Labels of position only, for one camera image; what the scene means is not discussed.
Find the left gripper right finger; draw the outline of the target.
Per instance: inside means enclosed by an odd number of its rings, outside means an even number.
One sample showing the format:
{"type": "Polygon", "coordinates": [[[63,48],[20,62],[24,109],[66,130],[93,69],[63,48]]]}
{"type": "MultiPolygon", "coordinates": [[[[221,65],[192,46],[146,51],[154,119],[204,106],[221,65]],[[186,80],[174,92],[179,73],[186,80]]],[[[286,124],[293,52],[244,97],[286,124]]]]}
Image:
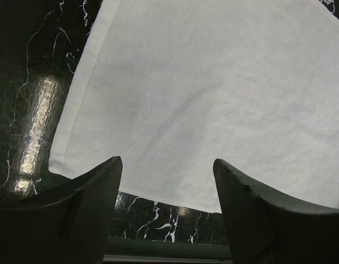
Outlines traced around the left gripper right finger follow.
{"type": "Polygon", "coordinates": [[[219,158],[213,173],[233,263],[339,263],[339,209],[289,196],[219,158]]]}

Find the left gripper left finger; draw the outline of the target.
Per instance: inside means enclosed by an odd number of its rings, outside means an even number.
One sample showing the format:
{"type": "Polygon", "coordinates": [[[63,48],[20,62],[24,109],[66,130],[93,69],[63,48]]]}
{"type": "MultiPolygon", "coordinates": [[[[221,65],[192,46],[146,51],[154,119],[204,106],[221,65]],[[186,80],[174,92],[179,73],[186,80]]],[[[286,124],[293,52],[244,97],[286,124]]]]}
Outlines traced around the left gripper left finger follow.
{"type": "Polygon", "coordinates": [[[0,263],[102,263],[122,168],[112,157],[60,186],[0,204],[0,263]]]}

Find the white towel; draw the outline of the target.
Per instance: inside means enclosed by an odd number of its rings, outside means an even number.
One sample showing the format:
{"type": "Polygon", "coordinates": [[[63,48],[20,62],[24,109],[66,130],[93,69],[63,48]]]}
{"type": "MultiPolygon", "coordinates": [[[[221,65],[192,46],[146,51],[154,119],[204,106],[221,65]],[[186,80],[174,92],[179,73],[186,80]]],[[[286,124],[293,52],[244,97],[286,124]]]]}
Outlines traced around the white towel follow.
{"type": "Polygon", "coordinates": [[[103,1],[49,171],[113,156],[120,191],[220,212],[220,158],[339,208],[339,20],[319,1],[103,1]]]}

